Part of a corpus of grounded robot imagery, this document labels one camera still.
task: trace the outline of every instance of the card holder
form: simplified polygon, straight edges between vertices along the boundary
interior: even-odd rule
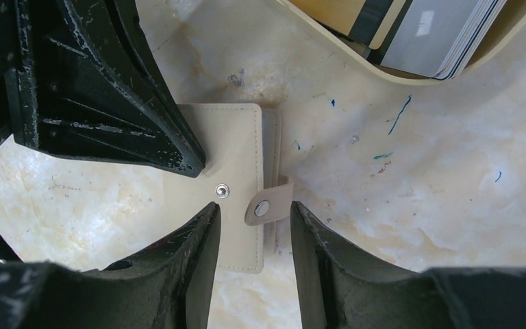
[[[164,174],[168,218],[209,202],[221,207],[217,267],[259,273],[275,249],[275,221],[289,216],[293,185],[279,181],[281,117],[255,104],[182,104],[207,155],[197,178]],[[168,223],[173,228],[181,223]]]

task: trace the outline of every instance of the blue ink mark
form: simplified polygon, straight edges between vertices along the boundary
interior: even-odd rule
[[[394,152],[390,152],[387,154],[382,154],[381,156],[375,156],[374,160],[380,160],[380,159],[386,159],[387,157],[391,156]]]
[[[402,110],[400,111],[400,113],[396,117],[396,121],[394,121],[394,125],[392,125],[392,129],[390,129],[390,132],[388,133],[389,135],[392,133],[392,131],[396,127],[396,124],[398,123],[398,120],[400,119],[400,116],[402,115],[402,112],[404,112],[404,110],[406,109],[406,106],[408,106],[408,104],[410,104],[411,100],[412,100],[412,95],[408,96],[408,100],[406,101],[406,103],[404,103],[404,106],[402,107]]]

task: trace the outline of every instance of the beige tray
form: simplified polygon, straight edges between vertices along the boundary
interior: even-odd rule
[[[372,65],[288,0],[269,0],[269,2],[282,12],[291,15],[295,20],[300,21],[302,26],[305,26],[312,36],[325,43],[349,64],[360,69],[366,69],[385,80],[397,84],[426,86],[441,82],[439,80],[428,79],[418,75]],[[493,58],[511,41],[525,24],[526,0],[509,0],[493,23],[493,26],[489,29],[479,48],[477,48],[477,51],[471,58],[464,72],[472,71]]]

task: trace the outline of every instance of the stained surface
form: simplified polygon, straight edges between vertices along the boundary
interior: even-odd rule
[[[281,172],[333,230],[417,271],[526,265],[526,27],[479,70],[412,88],[353,69],[262,0],[138,9],[177,102],[283,113]],[[161,175],[8,141],[0,231],[21,258],[103,268],[165,235]],[[210,327],[301,326],[290,252],[285,221],[260,275],[219,271]]]

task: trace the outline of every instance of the snap fastener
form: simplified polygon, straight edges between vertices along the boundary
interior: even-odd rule
[[[219,184],[216,186],[216,196],[220,197],[221,199],[225,199],[226,197],[231,194],[231,190],[229,190],[229,187],[225,184]]]
[[[269,211],[269,206],[270,204],[267,200],[259,202],[259,204],[255,207],[255,216],[264,216]]]

